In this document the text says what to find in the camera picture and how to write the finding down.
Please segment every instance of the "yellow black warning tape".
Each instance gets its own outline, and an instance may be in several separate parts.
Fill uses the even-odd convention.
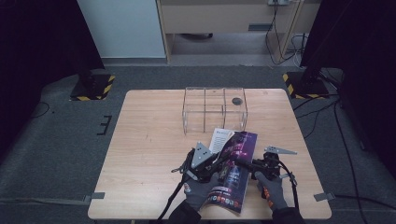
[[[81,96],[71,97],[70,100],[72,100],[72,101],[104,100],[107,97],[108,92],[111,89],[111,86],[113,85],[114,78],[116,78],[116,76],[110,76],[108,78],[108,82],[106,84],[106,87],[103,90],[103,93],[101,95],[96,95],[96,96],[83,96],[83,95],[81,95]]]
[[[285,81],[286,87],[289,91],[289,95],[292,99],[325,99],[325,97],[318,94],[296,94],[294,92],[293,86],[291,85],[288,74],[283,74],[283,80]]]

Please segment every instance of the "magazine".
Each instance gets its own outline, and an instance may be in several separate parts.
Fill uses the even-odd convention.
[[[222,170],[219,172],[220,184],[209,192],[205,204],[217,204],[241,213],[248,186],[249,172],[246,168],[235,165],[234,160],[237,158],[251,162],[256,140],[256,133],[235,132],[224,129],[216,129],[214,131],[209,149],[212,152],[216,152],[219,147],[223,146],[219,157],[224,153],[229,153],[230,150],[231,155],[224,162]]]

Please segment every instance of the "black glove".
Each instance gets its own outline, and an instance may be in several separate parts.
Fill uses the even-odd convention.
[[[186,194],[186,203],[188,203],[195,211],[199,211],[207,198],[207,194],[215,186],[218,185],[219,174],[214,173],[210,178],[210,182],[202,184],[193,179],[184,183],[184,193]]]
[[[288,207],[283,198],[282,179],[277,177],[274,180],[269,180],[262,172],[254,173],[259,180],[257,187],[260,191],[264,190],[265,198],[272,211]]]

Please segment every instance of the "transparent box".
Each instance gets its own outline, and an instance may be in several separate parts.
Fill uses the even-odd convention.
[[[244,131],[248,107],[243,88],[187,87],[183,104],[184,133],[215,128]]]

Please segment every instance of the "white wall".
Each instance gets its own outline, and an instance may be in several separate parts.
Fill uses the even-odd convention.
[[[78,0],[102,58],[165,58],[155,0]]]

